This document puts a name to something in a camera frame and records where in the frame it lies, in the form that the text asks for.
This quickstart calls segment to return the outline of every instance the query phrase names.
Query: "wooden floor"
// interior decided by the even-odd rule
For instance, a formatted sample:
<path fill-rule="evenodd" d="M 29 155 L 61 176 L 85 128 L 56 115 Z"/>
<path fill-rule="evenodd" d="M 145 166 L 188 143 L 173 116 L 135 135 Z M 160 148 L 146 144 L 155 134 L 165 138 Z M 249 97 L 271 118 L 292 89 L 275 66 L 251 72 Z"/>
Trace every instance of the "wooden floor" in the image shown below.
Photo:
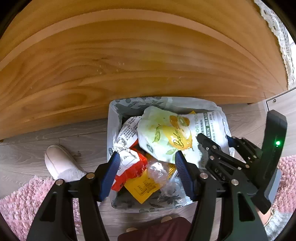
<path fill-rule="evenodd" d="M 231 134 L 249 139 L 261 147 L 266 111 L 264 102 L 252 105 L 222 106 Z M 107 119 L 94 120 L 45 129 L 8 138 L 0 143 L 0 198 L 16 191 L 34 175 L 50 176 L 44 162 L 44 152 L 51 144 L 67 148 L 87 172 L 106 162 Z M 183 208 L 155 213 L 125 213 L 113 209 L 107 198 L 99 206 L 102 220 L 111 241 L 117 240 L 128 227 L 142 227 L 160 221 L 163 216 L 183 216 L 192 221 L 196 203 Z M 221 200 L 217 199 L 211 240 L 216 240 L 220 223 Z"/>

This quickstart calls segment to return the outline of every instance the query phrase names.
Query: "yellow paper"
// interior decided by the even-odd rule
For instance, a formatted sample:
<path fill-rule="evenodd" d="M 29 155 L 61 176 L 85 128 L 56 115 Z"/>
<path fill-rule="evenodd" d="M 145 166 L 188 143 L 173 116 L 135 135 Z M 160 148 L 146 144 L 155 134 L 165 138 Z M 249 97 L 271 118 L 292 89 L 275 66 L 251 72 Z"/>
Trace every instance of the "yellow paper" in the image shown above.
<path fill-rule="evenodd" d="M 169 178 L 176 170 L 174 164 L 169 163 Z M 143 204 L 152 193 L 160 189 L 160 185 L 155 183 L 152 178 L 149 178 L 147 175 L 147 169 L 143 172 L 142 176 L 128 179 L 124 184 L 125 188 L 133 195 L 139 203 Z"/>

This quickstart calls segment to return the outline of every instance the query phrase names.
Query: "lace fabric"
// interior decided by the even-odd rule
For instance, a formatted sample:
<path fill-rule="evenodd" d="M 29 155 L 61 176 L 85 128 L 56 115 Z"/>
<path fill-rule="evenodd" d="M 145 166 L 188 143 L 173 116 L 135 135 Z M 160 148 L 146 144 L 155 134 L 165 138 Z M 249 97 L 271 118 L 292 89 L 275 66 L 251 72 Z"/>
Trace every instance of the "lace fabric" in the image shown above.
<path fill-rule="evenodd" d="M 261 0 L 254 0 L 254 2 L 260 7 L 260 13 L 265 21 L 268 23 L 271 31 L 277 37 L 285 63 L 287 75 L 288 75 L 288 89 L 296 87 L 296 80 L 294 75 L 294 66 L 292 61 L 291 47 L 289 43 L 288 30 L 285 25 L 275 14 L 273 10 L 267 7 Z"/>

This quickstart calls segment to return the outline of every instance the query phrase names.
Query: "dog food bag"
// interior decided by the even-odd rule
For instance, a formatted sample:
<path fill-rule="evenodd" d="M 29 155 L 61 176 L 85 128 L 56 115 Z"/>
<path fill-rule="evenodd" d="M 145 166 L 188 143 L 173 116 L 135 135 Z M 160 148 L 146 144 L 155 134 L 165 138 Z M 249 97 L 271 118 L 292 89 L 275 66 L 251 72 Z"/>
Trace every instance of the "dog food bag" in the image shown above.
<path fill-rule="evenodd" d="M 181 150 L 186 160 L 205 169 L 208 152 L 197 142 L 203 133 L 229 154 L 222 116 L 217 111 L 178 115 L 150 106 L 138 123 L 140 147 L 159 161 L 175 163 L 174 154 Z"/>

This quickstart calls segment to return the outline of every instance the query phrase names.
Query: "blue ribbed fingertip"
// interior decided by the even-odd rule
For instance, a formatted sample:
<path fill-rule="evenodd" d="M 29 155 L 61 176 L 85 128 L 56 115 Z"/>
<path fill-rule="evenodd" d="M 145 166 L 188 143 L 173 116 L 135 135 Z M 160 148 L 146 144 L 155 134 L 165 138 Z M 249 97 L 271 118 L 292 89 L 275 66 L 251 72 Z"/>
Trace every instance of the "blue ribbed fingertip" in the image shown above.
<path fill-rule="evenodd" d="M 119 165 L 120 165 L 120 156 L 117 152 L 114 152 L 111 156 L 109 162 L 109 167 L 105 173 L 105 176 L 101 182 L 101 191 L 99 194 L 99 198 L 103 200 L 105 197 L 109 196 L 111 187 L 113 185 L 115 176 L 117 174 Z"/>
<path fill-rule="evenodd" d="M 181 151 L 175 154 L 175 165 L 178 170 L 185 193 L 191 200 L 195 199 L 193 179 L 187 169 L 187 161 Z"/>

